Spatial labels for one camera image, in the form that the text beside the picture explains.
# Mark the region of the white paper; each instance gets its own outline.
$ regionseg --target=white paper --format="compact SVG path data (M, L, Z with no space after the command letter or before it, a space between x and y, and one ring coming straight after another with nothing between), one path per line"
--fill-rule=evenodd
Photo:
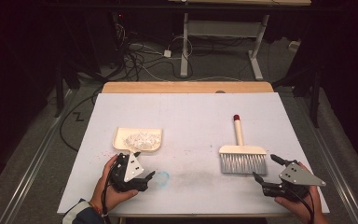
M282 215L289 212L263 195L251 175L222 175L219 148L235 145L233 116L240 115L245 144L264 148L267 182L281 183L284 166L270 154L310 167L278 93L100 94L58 209L89 200L103 166L119 151L117 127L162 129L161 147L141 153L149 189L120 204L113 216ZM328 207L323 195L323 211Z

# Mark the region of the dark background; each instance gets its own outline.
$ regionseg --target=dark background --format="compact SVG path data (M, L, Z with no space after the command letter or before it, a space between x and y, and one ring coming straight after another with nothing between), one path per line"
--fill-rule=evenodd
M303 39L288 76L305 66L318 68L321 85L358 153L358 1L312 4L348 6L342 15L271 16L265 38L270 43L283 36ZM238 19L228 15L202 17ZM177 13L127 12L123 16L126 29L161 43L169 43L183 29L183 17ZM65 66L69 59L79 64L77 71L92 73L115 60L110 25L106 13L57 13L31 0L0 0L0 172L27 126L47 104L58 64ZM76 88L76 69L64 71L68 85ZM294 79L290 85L309 90L312 83L312 77L307 77Z

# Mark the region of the sleeve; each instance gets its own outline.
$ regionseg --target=sleeve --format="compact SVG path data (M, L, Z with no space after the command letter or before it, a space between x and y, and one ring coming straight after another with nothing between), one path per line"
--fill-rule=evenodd
M104 224L104 222L89 203L81 199L77 205L66 212L62 224Z

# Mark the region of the brush bristles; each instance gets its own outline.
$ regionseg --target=brush bristles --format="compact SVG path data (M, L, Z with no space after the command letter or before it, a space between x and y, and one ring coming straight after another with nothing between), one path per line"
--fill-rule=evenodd
M223 174L250 175L256 172L259 175L267 174L266 155L255 154L220 154Z

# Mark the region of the gray carpet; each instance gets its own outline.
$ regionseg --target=gray carpet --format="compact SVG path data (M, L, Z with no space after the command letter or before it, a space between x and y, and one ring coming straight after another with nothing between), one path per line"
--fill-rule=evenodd
M285 76L295 56L293 52L287 50L288 44L289 41L285 39L271 45L263 43L257 59L266 81L273 82ZM221 49L214 49L206 56L197 56L197 54L207 53L209 47L195 49L193 57L190 58L193 69L190 80L219 77L203 80L232 81L231 78L235 78L241 81L254 81L245 50L251 49L252 45L252 41L244 40L238 46L224 48L221 46ZM147 46L159 52L165 49L154 43L147 43ZM148 61L159 57L150 53L142 55ZM179 61L165 61L173 63L175 74L178 75ZM109 71L111 69L108 66L103 68L104 73L107 74ZM139 80L156 81L158 78L181 81L173 76L172 66L169 63L156 64L149 67L147 71L143 70L139 73ZM115 78L124 76L125 74L121 73ZM121 81L135 79L136 75L133 75L131 79L126 78ZM84 99L91 97L101 87L99 83L89 80L84 75L80 75L80 80L81 88L78 91L70 91L66 98L66 112ZM295 98L291 93L291 88L279 88L276 91L280 93L312 170L327 182L327 187L322 188L322 192L331 211L327 215L330 223L358 223L358 156L334 116L323 90L321 90L318 113L319 129L314 129L308 118L309 99L307 97ZM59 122L54 118L56 112L54 92L49 101L50 104L30 125L0 176L0 218L6 214L4 220L8 219L7 223L60 223L62 220L62 216L57 215L56 211L75 161L76 152L62 141L58 129L52 136L46 138L48 131L51 131L52 124ZM71 147L79 148L92 108L92 101L86 101L73 111L79 114L71 112L62 124L62 136ZM19 195L16 194L16 189L23 176L30 174L28 167L33 164L34 155L38 155L38 149L41 147L46 148L46 153L39 157L42 161L41 165L33 169L31 176L34 178L31 178L32 181L25 185L29 188L21 194L18 209L14 209L12 216L9 216L5 212L7 205L13 195ZM267 223L299 222L294 217L268 217Z

